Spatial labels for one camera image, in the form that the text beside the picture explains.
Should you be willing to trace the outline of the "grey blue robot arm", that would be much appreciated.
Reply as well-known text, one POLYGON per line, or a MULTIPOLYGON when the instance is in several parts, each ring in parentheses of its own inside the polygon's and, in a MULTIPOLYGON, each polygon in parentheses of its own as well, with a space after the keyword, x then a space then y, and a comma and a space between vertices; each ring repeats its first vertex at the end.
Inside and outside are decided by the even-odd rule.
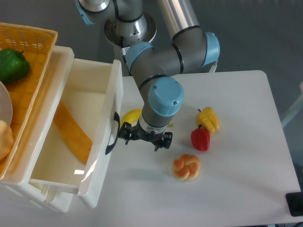
POLYGON ((96 14, 106 16, 105 35, 144 101, 136 125, 120 123, 117 137, 144 140, 155 149, 169 148, 173 134, 166 128, 184 99, 183 87, 173 77, 217 61, 217 37, 202 31, 188 0, 158 1, 172 39, 162 50, 152 45, 157 29, 153 18, 143 11, 141 0, 78 0, 75 4, 88 25, 96 14))

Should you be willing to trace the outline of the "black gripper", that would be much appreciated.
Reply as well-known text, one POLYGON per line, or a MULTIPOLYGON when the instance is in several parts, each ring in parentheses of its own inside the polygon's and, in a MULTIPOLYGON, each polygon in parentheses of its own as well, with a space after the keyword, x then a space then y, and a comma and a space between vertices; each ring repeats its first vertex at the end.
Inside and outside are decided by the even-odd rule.
POLYGON ((155 131, 146 132, 140 125, 132 126, 129 122, 123 122, 119 138, 127 145, 130 140, 144 140, 154 144, 154 151, 160 148, 169 149, 172 143, 173 133, 165 132, 156 134, 155 131))

